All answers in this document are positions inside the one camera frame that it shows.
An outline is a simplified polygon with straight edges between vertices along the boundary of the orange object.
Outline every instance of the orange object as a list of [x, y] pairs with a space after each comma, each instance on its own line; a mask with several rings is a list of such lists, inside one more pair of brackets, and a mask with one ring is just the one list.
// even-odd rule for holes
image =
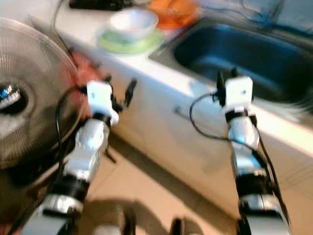
[[195, 0], [152, 0], [148, 9], [158, 15], [160, 28], [188, 26], [199, 18]]

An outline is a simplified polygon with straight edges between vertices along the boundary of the white bowl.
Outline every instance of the white bowl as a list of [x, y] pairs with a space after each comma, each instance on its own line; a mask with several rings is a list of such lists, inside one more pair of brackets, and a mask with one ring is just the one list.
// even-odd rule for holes
[[115, 13], [110, 18], [111, 30], [124, 40], [140, 40], [153, 32], [158, 16], [148, 10], [127, 9]]

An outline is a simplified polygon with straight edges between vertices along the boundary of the countertop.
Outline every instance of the countertop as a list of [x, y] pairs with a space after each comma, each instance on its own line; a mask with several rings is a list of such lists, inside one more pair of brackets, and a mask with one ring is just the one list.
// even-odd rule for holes
[[[47, 7], [30, 12], [29, 15], [33, 20], [50, 25], [53, 12], [54, 8], [47, 5]], [[106, 26], [111, 14], [113, 12], [72, 10], [67, 4], [63, 4], [56, 20], [56, 29], [64, 37], [74, 40], [89, 49], [99, 50], [97, 37]], [[170, 38], [172, 32], [166, 32], [166, 35], [166, 38]], [[123, 64], [145, 75], [147, 79], [154, 79], [190, 97], [196, 98], [203, 93], [214, 90], [214, 87], [209, 87], [190, 76], [150, 60], [148, 56], [151, 52], [127, 56], [105, 51], [102, 53], [103, 56], [110, 57], [116, 63]], [[258, 127], [261, 132], [313, 157], [313, 130], [283, 119], [255, 105], [252, 106], [252, 110], [257, 115]]]

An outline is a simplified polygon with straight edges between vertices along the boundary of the floor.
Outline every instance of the floor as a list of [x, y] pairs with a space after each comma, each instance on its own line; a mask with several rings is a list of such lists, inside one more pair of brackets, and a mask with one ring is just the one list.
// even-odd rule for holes
[[103, 224], [120, 225], [121, 208], [130, 207], [136, 216], [138, 235], [166, 235], [174, 218], [186, 218], [205, 235], [233, 235], [235, 221], [190, 187], [150, 161], [146, 156], [110, 137], [109, 152], [92, 182], [80, 235], [90, 235]]

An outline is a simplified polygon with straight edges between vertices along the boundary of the cabinet handle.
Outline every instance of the cabinet handle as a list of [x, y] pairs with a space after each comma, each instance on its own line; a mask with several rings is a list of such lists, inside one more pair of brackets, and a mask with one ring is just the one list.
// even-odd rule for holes
[[[173, 108], [173, 112], [174, 114], [178, 115], [179, 117], [187, 120], [190, 122], [190, 118], [189, 118], [189, 115], [185, 114], [183, 111], [182, 111], [182, 107], [180, 107], [179, 105], [175, 106]], [[210, 126], [207, 126], [205, 123], [199, 121], [199, 120], [196, 120], [195, 119], [195, 123], [197, 124], [197, 126], [203, 130], [204, 132], [208, 133], [208, 134], [215, 134], [215, 135], [218, 135], [218, 136], [223, 136], [224, 133], [221, 132], [221, 131], [218, 131]]]

